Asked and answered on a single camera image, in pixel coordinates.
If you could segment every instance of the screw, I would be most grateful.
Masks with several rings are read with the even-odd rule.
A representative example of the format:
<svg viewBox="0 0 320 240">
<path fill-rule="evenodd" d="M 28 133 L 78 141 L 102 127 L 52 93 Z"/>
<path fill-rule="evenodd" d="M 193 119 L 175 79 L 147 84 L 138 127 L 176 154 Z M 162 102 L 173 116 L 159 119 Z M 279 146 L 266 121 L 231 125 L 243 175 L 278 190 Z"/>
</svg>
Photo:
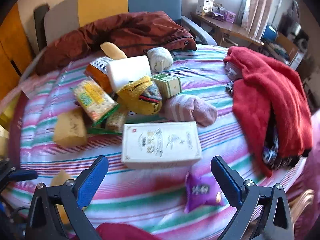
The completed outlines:
<svg viewBox="0 0 320 240">
<path fill-rule="evenodd" d="M 251 179 L 247 179 L 247 180 L 245 181 L 245 184 L 246 184 L 247 186 L 249 186 L 249 187 L 252 187 L 252 186 L 254 185 L 254 182 L 253 182 Z"/>
<path fill-rule="evenodd" d="M 283 186 L 280 183 L 276 183 L 276 188 L 277 189 L 283 189 Z"/>
<path fill-rule="evenodd" d="M 66 181 L 66 185 L 67 185 L 67 186 L 72 186 L 74 183 L 75 183 L 75 180 L 74 180 L 74 179 L 68 179 L 68 180 Z"/>
<path fill-rule="evenodd" d="M 43 188 L 43 186 L 44 186 L 44 184 L 41 182 L 41 183 L 39 183 L 39 184 L 37 185 L 37 188 L 38 188 L 38 189 L 41 189 L 41 188 Z"/>
</svg>

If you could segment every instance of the purple wrapper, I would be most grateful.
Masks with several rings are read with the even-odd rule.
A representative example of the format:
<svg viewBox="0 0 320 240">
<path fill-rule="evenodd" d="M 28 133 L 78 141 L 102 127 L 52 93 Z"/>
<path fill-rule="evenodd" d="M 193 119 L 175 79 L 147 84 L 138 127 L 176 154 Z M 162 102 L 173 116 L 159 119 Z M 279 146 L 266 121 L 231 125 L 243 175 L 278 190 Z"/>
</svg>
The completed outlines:
<svg viewBox="0 0 320 240">
<path fill-rule="evenodd" d="M 201 205 L 224 206 L 225 199 L 213 176 L 196 177 L 189 173 L 186 176 L 187 204 L 184 210 L 189 213 Z"/>
</svg>

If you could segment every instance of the chair armrest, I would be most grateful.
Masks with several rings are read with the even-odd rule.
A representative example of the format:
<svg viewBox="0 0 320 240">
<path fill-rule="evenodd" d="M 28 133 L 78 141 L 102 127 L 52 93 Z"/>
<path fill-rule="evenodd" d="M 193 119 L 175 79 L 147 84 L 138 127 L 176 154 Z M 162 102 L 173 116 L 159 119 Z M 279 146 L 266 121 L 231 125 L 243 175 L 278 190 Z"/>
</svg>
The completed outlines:
<svg viewBox="0 0 320 240">
<path fill-rule="evenodd" d="M 22 83 L 23 81 L 25 81 L 31 75 L 31 73 L 34 71 L 36 65 L 38 64 L 40 58 L 42 57 L 42 55 L 44 54 L 46 49 L 47 49 L 47 47 L 44 47 L 39 52 L 39 54 L 31 61 L 31 63 L 28 65 L 28 67 L 26 68 L 26 70 L 24 71 L 22 76 L 20 77 L 19 84 Z"/>
<path fill-rule="evenodd" d="M 206 45 L 217 45 L 214 38 L 210 36 L 204 29 L 195 24 L 193 21 L 185 16 L 181 16 L 181 24 L 190 29 L 202 42 Z"/>
</svg>

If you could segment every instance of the bedding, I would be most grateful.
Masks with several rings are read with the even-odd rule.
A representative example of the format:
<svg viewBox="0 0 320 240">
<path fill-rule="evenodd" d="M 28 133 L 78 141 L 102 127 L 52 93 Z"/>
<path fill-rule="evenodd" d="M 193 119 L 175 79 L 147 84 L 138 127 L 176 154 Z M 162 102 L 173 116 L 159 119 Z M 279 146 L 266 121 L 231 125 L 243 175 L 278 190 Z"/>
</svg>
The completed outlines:
<svg viewBox="0 0 320 240">
<path fill-rule="evenodd" d="M 287 190 L 301 174 L 305 158 L 289 170 L 275 171 L 270 178 L 260 172 L 232 113 L 233 99 L 225 92 L 230 81 L 223 59 L 227 49 L 198 45 L 197 51 L 172 51 L 174 64 L 164 73 L 181 79 L 183 94 L 196 95 L 215 106 L 218 117 L 214 124 L 198 128 L 203 151 L 201 161 L 192 167 L 163 170 L 130 170 L 121 159 L 121 136 L 89 136 L 83 147 L 62 149 L 52 141 L 57 115 L 73 108 L 75 98 L 70 88 L 85 79 L 87 64 L 101 53 L 71 62 L 62 70 L 41 77 L 24 87 L 30 98 L 23 118 L 21 133 L 21 167 L 35 169 L 39 178 L 11 184 L 3 197 L 14 207 L 29 206 L 36 184 L 49 185 L 64 169 L 76 178 L 99 155 L 109 160 L 109 171 L 85 213 L 97 227 L 103 222 L 126 223 L 142 228 L 160 239 L 216 239 L 235 213 L 226 206 L 202 206 L 189 214 L 186 205 L 185 176 L 211 175 L 210 161 L 221 155 L 244 179 L 262 186 L 281 183 Z M 127 123 L 166 122 L 158 115 L 143 116 L 130 112 Z M 260 208 L 254 212 L 258 217 Z"/>
</svg>

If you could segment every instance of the yellow sponge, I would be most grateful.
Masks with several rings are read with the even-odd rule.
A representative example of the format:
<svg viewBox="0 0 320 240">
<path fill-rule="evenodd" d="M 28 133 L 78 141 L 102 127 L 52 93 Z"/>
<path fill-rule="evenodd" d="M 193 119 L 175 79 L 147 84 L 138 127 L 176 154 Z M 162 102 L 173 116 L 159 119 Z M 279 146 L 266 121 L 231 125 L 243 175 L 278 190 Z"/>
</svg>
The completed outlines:
<svg viewBox="0 0 320 240">
<path fill-rule="evenodd" d="M 127 58 L 124 52 L 111 42 L 105 42 L 100 45 L 103 52 L 111 59 L 118 60 Z"/>
<path fill-rule="evenodd" d="M 61 170 L 51 181 L 50 186 L 60 186 L 63 185 L 66 180 L 68 179 L 72 179 L 71 175 L 69 175 L 68 173 L 66 173 L 64 170 Z M 70 223 L 67 213 L 64 210 L 64 207 L 62 205 L 57 205 L 57 209 L 59 212 L 59 215 L 61 217 L 61 221 L 64 225 L 67 225 Z"/>
</svg>

